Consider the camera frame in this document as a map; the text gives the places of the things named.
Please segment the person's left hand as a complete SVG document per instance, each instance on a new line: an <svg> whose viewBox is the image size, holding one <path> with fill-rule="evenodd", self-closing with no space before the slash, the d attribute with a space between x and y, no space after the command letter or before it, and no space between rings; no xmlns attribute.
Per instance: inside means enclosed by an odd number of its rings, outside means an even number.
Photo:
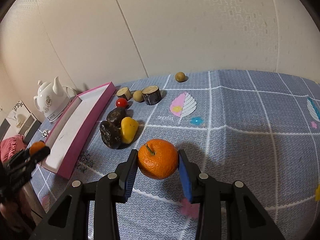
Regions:
<svg viewBox="0 0 320 240"><path fill-rule="evenodd" d="M20 189L13 200L1 203L1 214L14 230L32 233L36 227L24 188Z"/></svg>

